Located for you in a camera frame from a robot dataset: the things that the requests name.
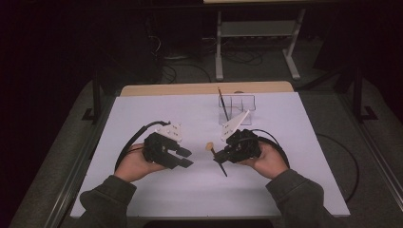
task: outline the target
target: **cable on floor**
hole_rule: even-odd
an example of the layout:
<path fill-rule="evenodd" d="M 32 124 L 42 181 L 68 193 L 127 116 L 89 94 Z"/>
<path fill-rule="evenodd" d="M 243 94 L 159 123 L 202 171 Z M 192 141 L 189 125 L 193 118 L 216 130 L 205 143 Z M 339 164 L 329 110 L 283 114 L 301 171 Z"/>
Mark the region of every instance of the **cable on floor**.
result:
<path fill-rule="evenodd" d="M 332 142 L 338 144 L 339 146 L 341 146 L 341 147 L 350 155 L 350 157 L 351 157 L 351 158 L 353 159 L 353 161 L 354 161 L 354 164 L 355 164 L 355 173 L 356 173 L 356 176 L 355 176 L 355 184 L 354 184 L 354 188 L 353 188 L 352 192 L 350 193 L 350 195 L 349 195 L 346 199 L 344 199 L 344 201 L 347 203 L 347 202 L 349 202 L 350 199 L 354 196 L 355 191 L 356 191 L 356 188 L 358 187 L 358 183 L 359 183 L 359 166 L 358 166 L 358 161 L 356 161 L 356 158 L 355 158 L 354 154 L 353 154 L 345 145 L 343 145 L 341 142 L 339 142 L 339 141 L 333 139 L 332 137 L 329 137 L 329 136 L 327 136 L 327 135 L 323 135 L 323 134 L 320 134 L 320 133 L 316 133 L 316 135 L 317 135 L 317 136 L 320 136 L 320 137 L 323 137 L 323 138 L 326 138 L 326 139 L 328 139 L 328 140 L 330 140 L 330 141 L 332 141 Z"/>

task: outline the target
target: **person's left hand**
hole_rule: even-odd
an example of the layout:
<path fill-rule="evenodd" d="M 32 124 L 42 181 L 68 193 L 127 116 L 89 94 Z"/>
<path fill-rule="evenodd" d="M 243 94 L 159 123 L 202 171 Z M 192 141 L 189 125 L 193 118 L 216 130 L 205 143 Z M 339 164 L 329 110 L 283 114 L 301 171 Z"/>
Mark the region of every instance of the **person's left hand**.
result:
<path fill-rule="evenodd" d="M 127 181 L 133 182 L 140 180 L 147 174 L 165 169 L 160 164 L 148 162 L 143 156 L 143 143 L 133 144 L 129 148 L 129 153 L 124 157 L 115 176 Z"/>

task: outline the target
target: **metal stand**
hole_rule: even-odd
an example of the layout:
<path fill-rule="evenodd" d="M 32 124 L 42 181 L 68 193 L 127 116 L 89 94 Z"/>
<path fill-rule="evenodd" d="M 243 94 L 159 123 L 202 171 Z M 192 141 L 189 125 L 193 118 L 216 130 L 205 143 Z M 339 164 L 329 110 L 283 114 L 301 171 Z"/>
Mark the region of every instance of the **metal stand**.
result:
<path fill-rule="evenodd" d="M 222 22 L 221 12 L 217 19 L 217 52 L 216 52 L 216 79 L 223 81 L 221 60 L 221 37 L 260 37 L 260 36 L 291 36 L 291 44 L 284 49 L 283 55 L 294 80 L 300 76 L 292 57 L 305 9 L 301 9 L 297 20 L 293 21 L 252 21 L 252 22 Z"/>

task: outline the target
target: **white plastic part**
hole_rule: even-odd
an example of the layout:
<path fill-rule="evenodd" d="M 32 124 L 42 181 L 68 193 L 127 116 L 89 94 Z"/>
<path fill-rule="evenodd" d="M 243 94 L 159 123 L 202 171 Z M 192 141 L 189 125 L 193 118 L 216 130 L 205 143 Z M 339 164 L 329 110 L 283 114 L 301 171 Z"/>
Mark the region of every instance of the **white plastic part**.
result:
<path fill-rule="evenodd" d="M 238 116 L 232 118 L 229 122 L 222 125 L 221 140 L 225 141 L 240 127 L 240 124 L 248 116 L 249 110 L 241 112 Z"/>
<path fill-rule="evenodd" d="M 155 132 L 176 142 L 182 140 L 181 125 L 178 123 L 162 126 L 161 128 L 156 129 Z"/>

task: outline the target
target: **person's right hand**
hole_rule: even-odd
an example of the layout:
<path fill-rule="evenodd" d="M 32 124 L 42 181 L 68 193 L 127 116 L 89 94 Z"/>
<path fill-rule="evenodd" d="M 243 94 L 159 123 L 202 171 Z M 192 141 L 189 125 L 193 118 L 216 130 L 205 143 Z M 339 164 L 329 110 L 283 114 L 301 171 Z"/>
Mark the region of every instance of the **person's right hand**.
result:
<path fill-rule="evenodd" d="M 271 180 L 288 169 L 284 159 L 271 144 L 259 142 L 259 148 L 261 151 L 259 158 L 240 161 L 239 164 L 248 165 Z"/>

